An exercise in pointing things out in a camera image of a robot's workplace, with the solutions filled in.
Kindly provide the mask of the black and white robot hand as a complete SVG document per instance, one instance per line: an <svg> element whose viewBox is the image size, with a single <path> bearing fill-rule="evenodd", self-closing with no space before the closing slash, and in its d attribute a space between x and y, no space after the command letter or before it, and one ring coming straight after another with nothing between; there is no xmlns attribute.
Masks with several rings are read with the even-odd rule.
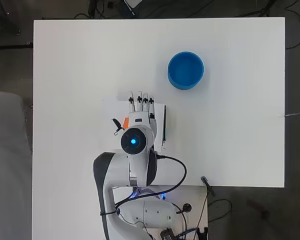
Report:
<svg viewBox="0 0 300 240"><path fill-rule="evenodd" d="M134 97L130 93L128 97L129 112L123 122L113 118L112 121L117 127L115 135L120 130L126 130L135 126L143 126L149 128L154 135L157 134L157 122L155 119L154 98L147 93L138 92Z"/></svg>

